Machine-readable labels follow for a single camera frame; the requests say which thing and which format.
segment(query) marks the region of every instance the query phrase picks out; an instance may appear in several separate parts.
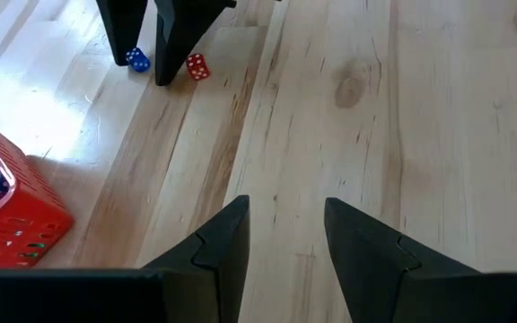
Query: wood grain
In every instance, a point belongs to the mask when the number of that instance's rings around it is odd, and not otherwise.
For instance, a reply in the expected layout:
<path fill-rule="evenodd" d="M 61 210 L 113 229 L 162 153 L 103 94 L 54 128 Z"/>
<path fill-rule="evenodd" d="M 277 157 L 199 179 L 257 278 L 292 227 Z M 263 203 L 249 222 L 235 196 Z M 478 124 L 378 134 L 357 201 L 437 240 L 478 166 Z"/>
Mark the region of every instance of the wood grain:
<path fill-rule="evenodd" d="M 142 266 L 249 194 L 240 322 L 350 321 L 327 196 L 517 270 L 517 0 L 239 0 L 196 51 L 156 87 L 94 0 L 0 0 L 0 131 L 76 219 L 38 266 Z"/>

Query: red die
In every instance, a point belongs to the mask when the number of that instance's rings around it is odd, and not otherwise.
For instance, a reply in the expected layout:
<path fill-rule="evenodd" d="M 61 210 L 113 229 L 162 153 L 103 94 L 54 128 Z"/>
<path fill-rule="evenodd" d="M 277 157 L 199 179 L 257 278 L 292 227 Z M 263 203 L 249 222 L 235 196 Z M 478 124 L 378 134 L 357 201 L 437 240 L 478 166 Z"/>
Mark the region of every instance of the red die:
<path fill-rule="evenodd" d="M 208 67 L 206 67 L 203 54 L 193 54 L 187 58 L 187 70 L 190 77 L 195 81 L 206 79 L 211 75 Z"/>

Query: red crate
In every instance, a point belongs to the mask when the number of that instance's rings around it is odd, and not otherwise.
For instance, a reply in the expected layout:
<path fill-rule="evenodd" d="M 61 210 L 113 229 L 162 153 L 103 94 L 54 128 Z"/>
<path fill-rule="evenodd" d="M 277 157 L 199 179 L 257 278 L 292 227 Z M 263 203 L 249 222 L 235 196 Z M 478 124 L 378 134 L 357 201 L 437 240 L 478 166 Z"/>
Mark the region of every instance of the red crate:
<path fill-rule="evenodd" d="M 33 266 L 69 231 L 73 218 L 25 154 L 0 134 L 0 268 Z"/>

